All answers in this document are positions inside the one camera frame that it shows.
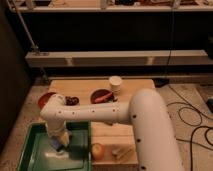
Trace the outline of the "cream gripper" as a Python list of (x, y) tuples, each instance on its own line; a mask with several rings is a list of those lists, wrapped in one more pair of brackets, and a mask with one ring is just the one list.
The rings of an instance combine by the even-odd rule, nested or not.
[(69, 145), (69, 137), (70, 137), (70, 132), (69, 131), (65, 131), (63, 132), (61, 135), (57, 135), (57, 136), (51, 136), (50, 140), (58, 140), (64, 147), (67, 147)]

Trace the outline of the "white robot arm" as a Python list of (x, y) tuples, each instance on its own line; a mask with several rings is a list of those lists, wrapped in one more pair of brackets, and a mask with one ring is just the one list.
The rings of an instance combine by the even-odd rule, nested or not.
[(40, 112), (49, 136), (66, 130), (65, 122), (93, 121), (131, 124), (138, 171), (184, 171), (171, 119), (161, 95), (153, 89), (137, 91), (128, 103), (114, 102), (67, 106), (54, 94)]

